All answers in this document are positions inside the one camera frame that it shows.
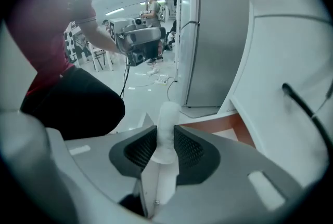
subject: electrical cable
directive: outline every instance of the electrical cable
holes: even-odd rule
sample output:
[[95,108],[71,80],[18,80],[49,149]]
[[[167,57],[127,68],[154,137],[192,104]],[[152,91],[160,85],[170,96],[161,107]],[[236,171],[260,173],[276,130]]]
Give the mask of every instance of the electrical cable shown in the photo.
[[123,89],[121,90],[121,93],[120,93],[120,98],[124,98],[124,91],[125,91],[125,87],[126,87],[126,82],[127,82],[127,79],[129,77],[129,73],[130,73],[130,66],[129,66],[129,62],[128,62],[128,59],[126,59],[126,68],[127,68],[127,75],[126,75],[126,78],[124,79],[124,86],[123,86]]
[[[150,78],[151,78],[152,76],[157,76],[157,79],[159,79],[159,76],[158,76],[158,75],[153,74],[153,75],[150,75],[150,76],[148,77],[148,80],[150,80]],[[153,85],[154,83],[155,83],[155,81],[150,82],[150,84],[146,84],[146,85],[137,85],[137,86],[134,86],[134,87],[145,87],[145,86]]]
[[311,118],[314,118],[317,116],[318,112],[322,109],[322,107],[326,104],[326,102],[332,97],[333,94],[333,80],[328,88],[328,91],[326,93],[325,96],[325,100],[324,102],[320,105],[320,107],[315,111],[315,113],[313,114],[313,116]]
[[320,136],[322,137],[325,146],[327,148],[328,157],[332,160],[333,157],[333,144],[330,139],[330,136],[320,120],[315,116],[309,106],[304,102],[304,100],[292,89],[292,87],[284,83],[282,85],[283,92],[288,95],[291,99],[293,99],[301,108],[302,110],[308,115],[308,117],[312,120],[313,124],[316,126],[317,130],[319,131]]
[[171,101],[170,98],[169,98],[169,89],[170,89],[170,87],[172,86],[172,84],[176,81],[176,79],[175,79],[174,77],[169,77],[169,78],[166,80],[166,82],[168,82],[169,79],[173,79],[173,81],[172,81],[172,83],[169,85],[169,87],[168,87],[168,89],[167,89],[167,91],[166,91],[166,96],[167,96],[167,98],[168,98],[168,101]]
[[125,71],[124,71],[124,76],[123,76],[123,83],[125,83],[125,74],[126,74],[126,70],[127,70],[127,60],[128,60],[128,58],[126,57],[126,66],[125,66]]

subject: black mesh grille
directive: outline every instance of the black mesh grille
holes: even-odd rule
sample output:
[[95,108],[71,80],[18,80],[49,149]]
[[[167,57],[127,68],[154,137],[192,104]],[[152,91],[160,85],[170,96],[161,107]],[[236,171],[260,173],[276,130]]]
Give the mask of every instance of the black mesh grille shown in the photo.
[[185,136],[183,133],[175,130],[175,150],[178,155],[179,167],[188,169],[200,162],[204,155],[202,146]]
[[157,131],[153,130],[130,143],[124,149],[125,157],[143,170],[156,149],[156,135]]

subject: black pants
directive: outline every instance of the black pants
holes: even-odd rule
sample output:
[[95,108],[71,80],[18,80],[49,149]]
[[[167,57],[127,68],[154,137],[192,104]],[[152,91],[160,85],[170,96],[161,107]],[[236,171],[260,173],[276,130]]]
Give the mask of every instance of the black pants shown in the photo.
[[72,67],[58,84],[27,96],[21,110],[45,127],[55,128],[64,140],[102,136],[125,115],[123,100],[91,74]]

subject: refrigerator handle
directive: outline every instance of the refrigerator handle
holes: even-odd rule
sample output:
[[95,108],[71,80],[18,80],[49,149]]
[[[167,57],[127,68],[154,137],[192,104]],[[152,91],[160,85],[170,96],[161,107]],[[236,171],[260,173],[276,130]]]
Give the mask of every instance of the refrigerator handle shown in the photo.
[[200,25],[200,22],[196,22],[196,21],[189,21],[187,22],[181,29],[183,29],[185,26],[187,26],[189,23],[195,23],[197,25]]

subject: white robot part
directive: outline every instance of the white robot part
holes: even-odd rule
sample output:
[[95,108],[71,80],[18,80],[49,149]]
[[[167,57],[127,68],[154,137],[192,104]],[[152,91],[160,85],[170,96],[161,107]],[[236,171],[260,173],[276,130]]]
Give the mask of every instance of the white robot part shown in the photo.
[[179,122],[181,107],[174,102],[165,102],[157,124],[157,147],[151,159],[160,164],[171,164],[176,159],[174,149],[174,126]]

